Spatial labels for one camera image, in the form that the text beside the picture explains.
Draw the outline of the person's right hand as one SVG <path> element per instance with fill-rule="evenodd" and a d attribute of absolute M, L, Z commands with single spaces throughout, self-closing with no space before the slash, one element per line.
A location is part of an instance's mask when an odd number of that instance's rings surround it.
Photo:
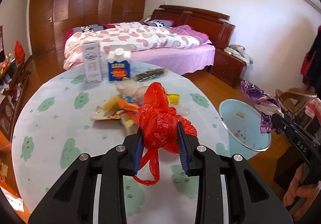
<path fill-rule="evenodd" d="M 291 214 L 295 222 L 298 222 L 307 213 L 320 192 L 320 181 L 317 184 L 300 185 L 300 180 L 304 175 L 304 166 L 305 164 L 302 164 L 298 167 L 290 182 L 289 188 L 283 197 L 283 204 L 286 207 L 291 206 L 296 197 L 303 197 L 306 199 L 302 206 Z"/>

